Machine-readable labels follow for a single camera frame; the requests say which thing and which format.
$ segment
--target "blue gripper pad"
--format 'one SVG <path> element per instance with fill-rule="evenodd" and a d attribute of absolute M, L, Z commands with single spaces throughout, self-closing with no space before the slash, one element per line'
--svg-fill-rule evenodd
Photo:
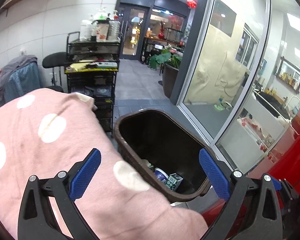
<path fill-rule="evenodd" d="M 229 181 L 226 179 L 223 172 L 219 169 L 218 165 L 211 158 L 206 149 L 200 150 L 199 163 L 210 180 L 218 197 L 228 201 L 230 198 Z"/>
<path fill-rule="evenodd" d="M 70 182 L 69 198 L 72 201 L 83 196 L 100 164 L 101 153 L 95 150 Z"/>
<path fill-rule="evenodd" d="M 273 183 L 273 186 L 274 186 L 274 189 L 275 190 L 281 190 L 282 189 L 282 186 L 281 186 L 281 182 L 276 180 L 274 177 L 270 176 L 271 177 L 271 180 L 272 180 L 272 183 Z"/>

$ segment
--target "pink blanket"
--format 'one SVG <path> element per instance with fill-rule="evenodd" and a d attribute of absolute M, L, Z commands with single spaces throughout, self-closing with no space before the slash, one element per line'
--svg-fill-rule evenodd
<path fill-rule="evenodd" d="M 97 148 L 99 169 L 75 201 L 104 240 L 198 240 L 208 229 L 203 217 L 175 208 L 149 186 L 114 149 L 91 111 L 93 99 L 49 89 L 35 90 L 0 108 L 0 220 L 17 239 L 18 214 L 28 178 L 54 177 Z M 62 232 L 71 236 L 58 211 Z"/>

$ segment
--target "red vase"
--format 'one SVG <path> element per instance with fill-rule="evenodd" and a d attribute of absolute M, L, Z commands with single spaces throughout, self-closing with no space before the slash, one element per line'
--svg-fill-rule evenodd
<path fill-rule="evenodd" d="M 160 30 L 160 33 L 158 34 L 159 39 L 164 39 L 163 29 Z"/>

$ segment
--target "black office chair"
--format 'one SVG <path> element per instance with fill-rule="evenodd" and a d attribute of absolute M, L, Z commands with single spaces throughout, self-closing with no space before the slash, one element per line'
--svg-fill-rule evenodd
<path fill-rule="evenodd" d="M 62 88 L 62 82 L 61 82 L 61 67 L 64 66 L 64 63 L 67 62 L 67 53 L 66 52 L 56 52 L 53 54 L 48 55 L 45 57 L 42 61 L 42 67 L 43 68 L 52 68 L 52 78 L 51 83 L 52 86 L 49 86 L 47 88 L 58 91 L 58 92 L 64 92 Z M 60 86 L 56 85 L 56 80 L 54 77 L 54 68 L 59 67 L 59 80 L 60 80 Z"/>

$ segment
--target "brown trash bin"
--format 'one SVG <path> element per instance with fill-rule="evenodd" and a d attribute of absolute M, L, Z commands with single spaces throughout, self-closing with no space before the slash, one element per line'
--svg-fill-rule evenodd
<path fill-rule="evenodd" d="M 124 115 L 116 122 L 113 135 L 123 159 L 171 203 L 186 202 L 208 192 L 211 184 L 200 166 L 199 151 L 205 148 L 212 152 L 211 148 L 166 112 L 146 109 Z M 176 192 L 159 181 L 142 159 L 168 175 L 183 177 Z"/>

